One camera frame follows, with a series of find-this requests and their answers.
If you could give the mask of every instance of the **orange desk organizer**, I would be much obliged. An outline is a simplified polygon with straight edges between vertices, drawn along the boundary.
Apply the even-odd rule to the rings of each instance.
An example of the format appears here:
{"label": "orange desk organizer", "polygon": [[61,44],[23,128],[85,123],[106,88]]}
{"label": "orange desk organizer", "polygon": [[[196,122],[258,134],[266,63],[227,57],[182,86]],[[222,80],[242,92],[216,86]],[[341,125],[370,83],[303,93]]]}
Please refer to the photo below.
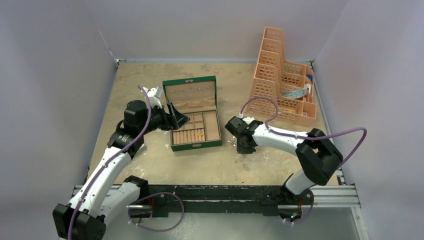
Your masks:
{"label": "orange desk organizer", "polygon": [[[282,30],[265,28],[249,99],[258,96],[268,97],[278,105],[278,120],[309,127],[317,117],[317,106],[314,104],[314,75],[307,65],[285,59],[283,37]],[[305,84],[310,84],[311,89],[304,97],[292,99],[281,95],[283,92],[303,89]],[[249,115],[264,118],[271,118],[275,111],[274,105],[265,99],[253,100],[245,109]]]}

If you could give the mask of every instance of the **white enclosure panel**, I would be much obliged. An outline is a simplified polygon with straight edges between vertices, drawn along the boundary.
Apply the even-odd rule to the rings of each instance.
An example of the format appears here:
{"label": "white enclosure panel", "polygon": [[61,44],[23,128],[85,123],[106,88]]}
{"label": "white enclosure panel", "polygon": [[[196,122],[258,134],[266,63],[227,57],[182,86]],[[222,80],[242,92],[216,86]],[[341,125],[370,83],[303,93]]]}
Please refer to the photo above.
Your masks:
{"label": "white enclosure panel", "polygon": [[368,128],[343,171],[374,240],[424,236],[423,16],[422,0],[350,0],[314,65],[332,132]]}
{"label": "white enclosure panel", "polygon": [[0,239],[55,239],[115,71],[83,0],[0,1]]}
{"label": "white enclosure panel", "polygon": [[290,60],[315,59],[348,0],[85,0],[118,59],[255,61],[264,27]]}

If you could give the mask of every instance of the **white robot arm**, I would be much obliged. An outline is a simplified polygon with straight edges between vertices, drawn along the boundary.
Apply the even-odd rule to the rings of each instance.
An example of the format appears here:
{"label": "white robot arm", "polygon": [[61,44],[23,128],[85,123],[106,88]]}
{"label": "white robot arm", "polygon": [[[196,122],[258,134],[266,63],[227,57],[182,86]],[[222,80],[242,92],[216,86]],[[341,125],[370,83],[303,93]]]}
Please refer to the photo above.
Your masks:
{"label": "white robot arm", "polygon": [[[151,103],[151,116],[144,135],[156,129],[164,131],[179,129],[190,121],[190,118],[178,112],[171,102],[167,103],[169,113],[165,112],[159,100],[163,93],[161,87],[145,88],[145,91]],[[136,139],[146,125],[147,118],[148,108],[144,101],[133,100],[127,104],[124,119],[117,124],[116,131],[111,135],[104,155],[90,178],[67,205],[58,204],[53,210],[53,219],[59,237],[68,239],[71,216],[80,202],[73,222],[72,239],[91,240],[102,239],[106,226],[112,219],[128,204],[140,198],[141,188],[148,182],[133,176],[128,177],[118,191],[108,197],[107,194],[118,175],[143,146],[143,136]],[[135,140],[134,144],[122,152],[124,147],[133,140]],[[107,164],[107,161],[117,153],[120,154]],[[86,189],[88,193],[82,199]]]}
{"label": "white robot arm", "polygon": [[[234,116],[225,128],[237,138],[237,152],[251,154],[256,146],[265,146],[282,150],[299,158],[302,169],[293,174],[285,183],[285,187],[294,195],[314,185],[326,185],[343,160],[342,154],[329,139],[303,140],[302,137],[322,137],[325,134],[319,129],[310,132],[296,132],[269,127],[252,117]],[[295,137],[277,135],[286,133]]]}

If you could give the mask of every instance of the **purple cable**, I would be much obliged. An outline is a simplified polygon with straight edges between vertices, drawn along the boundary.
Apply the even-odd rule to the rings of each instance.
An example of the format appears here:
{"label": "purple cable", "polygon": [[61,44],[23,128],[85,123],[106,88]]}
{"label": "purple cable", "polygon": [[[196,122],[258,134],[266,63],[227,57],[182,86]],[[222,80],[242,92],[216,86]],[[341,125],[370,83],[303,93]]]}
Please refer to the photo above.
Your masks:
{"label": "purple cable", "polygon": [[167,232],[167,231],[171,231],[172,229],[174,229],[174,228],[176,228],[178,225],[180,225],[180,223],[183,221],[183,219],[184,219],[184,204],[183,204],[183,201],[177,196],[177,195],[175,195],[175,194],[173,194],[173,193],[170,193],[170,192],[166,192],[166,191],[164,191],[164,192],[158,192],[158,193],[155,193],[155,194],[152,194],[152,195],[149,195],[149,196],[146,196],[146,197],[143,197],[143,198],[141,198],[141,199],[139,199],[139,200],[137,200],[137,201],[135,201],[134,203],[136,204],[136,203],[141,203],[141,202],[143,202],[144,200],[146,200],[146,199],[149,199],[149,198],[152,198],[152,197],[155,197],[155,196],[158,196],[158,195],[171,195],[171,196],[173,196],[174,198],[176,198],[177,200],[178,200],[178,202],[179,202],[179,204],[181,204],[181,217],[179,218],[179,220],[178,220],[178,222],[174,225],[174,226],[172,226],[172,227],[170,227],[170,228],[166,228],[166,229],[154,229],[154,228],[150,228],[150,227],[147,227],[147,226],[143,226],[143,225],[140,225],[140,224],[138,224],[138,223],[136,223],[135,221],[133,221],[133,219],[131,218],[131,213],[130,213],[130,210],[131,210],[131,208],[130,209],[128,209],[128,218],[129,218],[129,221],[132,223],[132,224],[134,224],[135,226],[137,226],[137,227],[139,227],[139,228],[142,228],[142,229],[145,229],[145,230],[149,230],[149,231],[152,231],[152,232],[157,232],[157,233],[162,233],[162,232]]}
{"label": "purple cable", "polygon": [[[339,137],[339,136],[343,136],[346,134],[350,134],[353,132],[357,132],[357,131],[363,131],[362,137],[359,139],[358,143],[355,145],[355,147],[352,149],[352,151],[350,151],[350,153],[347,155],[347,157],[345,157],[343,159],[343,161],[341,161],[341,163],[338,165],[338,168],[340,168],[343,164],[345,164],[351,157],[352,155],[356,152],[356,150],[359,148],[359,146],[362,144],[362,142],[364,141],[365,137],[367,136],[367,129],[365,127],[355,127],[352,128],[350,130],[346,130],[346,131],[341,131],[338,133],[334,133],[334,134],[330,134],[330,135],[326,135],[326,136],[318,136],[318,137],[309,137],[309,136],[296,136],[294,134],[289,134],[289,133],[283,133],[283,132],[277,132],[275,130],[270,129],[270,126],[268,125],[268,123],[274,119],[276,119],[276,117],[278,116],[278,112],[279,112],[279,108],[278,105],[275,101],[273,101],[271,98],[265,97],[265,96],[255,96],[251,99],[249,99],[241,108],[240,114],[243,114],[243,111],[245,110],[245,107],[253,100],[256,99],[265,99],[270,101],[274,107],[275,107],[275,114],[273,117],[271,117],[270,119],[265,121],[265,127],[268,131],[270,131],[273,134],[276,135],[280,135],[280,136],[285,136],[285,137],[291,137],[291,138],[296,138],[296,139],[304,139],[304,140],[310,140],[310,141],[319,141],[319,140],[326,140],[326,139],[331,139],[331,138],[335,138],[335,137]],[[314,194],[312,193],[312,190],[310,188],[308,188],[311,192],[311,197],[312,197],[312,204],[310,205],[309,210],[305,213],[304,217],[302,217],[301,219],[299,219],[296,222],[292,222],[292,224],[298,224],[300,222],[302,222],[312,211],[312,207],[314,206]]]}
{"label": "purple cable", "polygon": [[[126,146],[124,146],[120,151],[118,151],[117,153],[115,153],[113,156],[111,156],[105,163],[104,165],[107,166],[109,163],[111,163],[114,158],[116,158],[119,154],[125,152],[126,150],[128,150],[135,142],[137,142],[139,140],[139,138],[141,138],[141,136],[145,133],[147,127],[149,126],[150,123],[150,118],[152,116],[152,106],[149,100],[149,96],[147,95],[147,92],[143,89],[142,86],[138,85],[138,88],[143,92],[146,100],[147,100],[147,121],[146,124],[144,125],[143,129],[141,130],[141,132],[137,135],[137,137],[134,138],[134,140],[132,140],[130,143],[128,143]],[[91,179],[91,181],[88,183],[87,187],[85,188],[84,192],[82,192],[81,195],[81,201],[79,201],[76,204],[75,209],[73,210],[72,216],[70,218],[70,223],[69,223],[69,228],[67,231],[67,239],[71,240],[72,238],[72,228],[74,227],[74,221],[75,221],[75,217],[77,216],[77,212],[81,207],[81,204],[83,204],[83,201],[85,199],[85,197],[87,196],[90,188],[93,186],[94,182],[96,181],[96,179],[100,176],[100,174],[103,172],[103,170],[105,169],[104,166],[102,166],[100,168],[100,170],[98,172],[96,172],[96,174],[93,176],[93,178]]]}

